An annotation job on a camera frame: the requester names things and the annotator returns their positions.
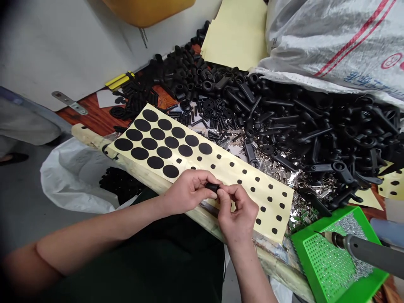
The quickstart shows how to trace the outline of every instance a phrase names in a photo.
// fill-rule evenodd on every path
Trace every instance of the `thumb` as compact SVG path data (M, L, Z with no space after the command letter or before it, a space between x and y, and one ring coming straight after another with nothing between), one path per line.
M198 202L201 202L205 199L217 199L217 197L218 196L213 191L207 189L206 187L198 189L194 192L194 198L198 200Z
M220 199L219 217L228 216L231 213L231 199L228 193L223 189L218 189Z

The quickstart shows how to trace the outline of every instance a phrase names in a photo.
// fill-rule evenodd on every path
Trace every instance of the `white plastic bag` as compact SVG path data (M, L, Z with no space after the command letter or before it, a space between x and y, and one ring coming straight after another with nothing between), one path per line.
M271 56L254 72L315 91L371 93L404 109L403 11L396 0L272 0Z
M57 206L85 213L109 213L132 204L137 196L119 206L118 197L99 187L107 168L118 167L102 152L75 138L56 147L40 169L45 195Z

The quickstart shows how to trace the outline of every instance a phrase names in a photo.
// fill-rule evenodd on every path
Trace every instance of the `adhesive backing sheet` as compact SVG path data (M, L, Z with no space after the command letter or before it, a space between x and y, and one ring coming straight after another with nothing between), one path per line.
M254 229L282 243L294 190L147 104L111 149L174 182L186 169L208 170L225 185L241 184L260 206ZM220 208L217 201L208 202Z
M201 48L208 62L248 70L268 57L265 42L267 5L262 0L223 0Z
M386 161L387 166L384 169L390 167L393 163ZM396 170L382 176L383 183L379 185L379 195L385 198L393 200L404 200L404 169Z

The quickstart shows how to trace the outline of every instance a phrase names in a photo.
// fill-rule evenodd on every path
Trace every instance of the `green plastic basket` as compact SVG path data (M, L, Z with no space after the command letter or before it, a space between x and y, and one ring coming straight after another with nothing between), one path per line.
M292 241L307 276L316 302L368 302L388 277L388 273L374 268L368 277L349 281L355 266L346 250L329 243L314 231L336 231L346 235L340 226L334 224L353 213L367 239L380 245L373 228L360 207L345 206L332 213L332 217L321 218L303 230L292 235Z

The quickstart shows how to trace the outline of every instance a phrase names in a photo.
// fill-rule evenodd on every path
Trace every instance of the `person's right hand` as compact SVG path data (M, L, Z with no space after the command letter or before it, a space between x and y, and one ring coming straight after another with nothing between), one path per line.
M239 184L220 185L218 197L221 205L218 221L227 245L230 248L250 245L259 211L258 205ZM231 212L231 200L236 203L234 212Z

